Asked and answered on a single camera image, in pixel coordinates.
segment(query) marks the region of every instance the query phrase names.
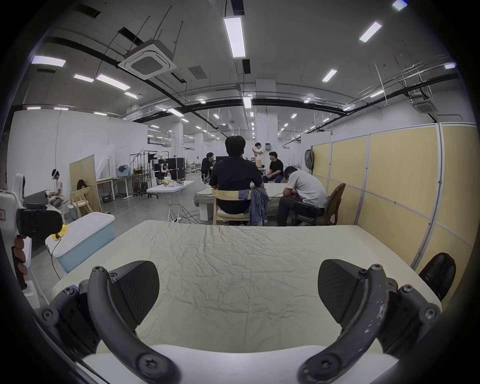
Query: yellow object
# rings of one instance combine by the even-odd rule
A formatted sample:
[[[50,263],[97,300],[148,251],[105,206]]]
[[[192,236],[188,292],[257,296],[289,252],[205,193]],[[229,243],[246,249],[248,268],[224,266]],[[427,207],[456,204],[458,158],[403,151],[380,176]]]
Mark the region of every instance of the yellow object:
[[[54,233],[54,234],[52,235],[52,239],[53,239],[54,241],[58,241],[58,240],[60,240],[60,238],[62,238],[63,236],[65,236],[65,234],[66,234],[67,232],[68,232],[68,225],[63,224],[60,232],[59,232],[59,233]]]

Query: gray shirt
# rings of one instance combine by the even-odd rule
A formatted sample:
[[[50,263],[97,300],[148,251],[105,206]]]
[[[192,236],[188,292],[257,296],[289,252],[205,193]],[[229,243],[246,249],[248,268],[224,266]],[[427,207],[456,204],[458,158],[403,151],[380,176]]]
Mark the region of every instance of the gray shirt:
[[[305,202],[325,208],[328,202],[327,192],[322,183],[310,173],[295,171],[290,174],[286,188],[297,191],[298,196]]]

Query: black t-shirt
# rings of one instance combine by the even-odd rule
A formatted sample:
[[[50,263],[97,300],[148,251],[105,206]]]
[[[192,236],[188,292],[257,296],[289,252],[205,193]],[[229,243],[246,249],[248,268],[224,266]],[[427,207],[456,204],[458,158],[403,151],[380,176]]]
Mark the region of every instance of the black t-shirt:
[[[271,161],[270,169],[272,170],[272,173],[275,171],[280,171],[280,175],[283,176],[283,163],[280,160],[277,159],[276,161]]]
[[[253,182],[255,187],[259,187],[263,182],[262,176],[255,163],[241,157],[229,157],[216,163],[210,178],[210,185],[218,185],[221,191],[250,189],[250,182]],[[247,211],[250,200],[218,200],[218,206],[225,212],[236,215]]]

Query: white wall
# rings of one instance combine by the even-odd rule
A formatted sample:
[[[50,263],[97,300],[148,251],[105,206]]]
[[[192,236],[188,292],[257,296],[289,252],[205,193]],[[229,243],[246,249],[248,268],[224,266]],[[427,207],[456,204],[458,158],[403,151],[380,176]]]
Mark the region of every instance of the white wall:
[[[76,111],[51,109],[14,113],[7,154],[8,187],[16,173],[25,175],[25,195],[53,189],[51,172],[58,169],[63,194],[70,198],[70,163],[95,155],[100,159],[109,144],[130,146],[130,153],[159,150],[147,144],[147,126]]]
[[[461,90],[438,92],[433,95],[433,102],[439,114],[455,113],[461,115],[464,122],[475,122],[470,101]],[[381,107],[365,114],[355,115],[349,120],[339,120],[338,123],[328,125],[332,129],[332,141],[362,136],[369,133],[390,131],[398,128],[411,127],[432,123],[427,114],[418,113],[406,100],[387,107]],[[438,116],[439,122],[461,121],[458,116]],[[316,132],[302,135],[301,158],[302,169],[308,171],[304,165],[303,155],[312,145],[330,142],[330,132]]]

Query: desk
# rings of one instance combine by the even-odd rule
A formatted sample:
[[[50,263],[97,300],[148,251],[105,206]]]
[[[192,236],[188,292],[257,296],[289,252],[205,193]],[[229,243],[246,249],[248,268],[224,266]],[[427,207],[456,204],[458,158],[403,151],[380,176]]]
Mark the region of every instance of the desk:
[[[179,202],[178,202],[179,212],[178,212],[177,218],[174,221],[178,222],[180,220],[180,211],[183,208],[182,205],[181,205],[181,196],[182,196],[183,190],[186,187],[188,187],[190,184],[192,184],[193,180],[183,180],[182,183],[183,183],[183,185],[174,185],[174,186],[165,186],[163,184],[160,184],[160,185],[157,185],[156,187],[152,187],[152,188],[147,189],[146,193],[161,193],[162,195],[164,193],[170,193],[170,204],[168,204],[166,197],[163,196],[163,198],[165,199],[165,202],[168,204],[167,221],[170,221],[170,211],[172,209],[172,199],[173,199],[173,194],[175,192],[180,192],[180,195],[179,195]]]

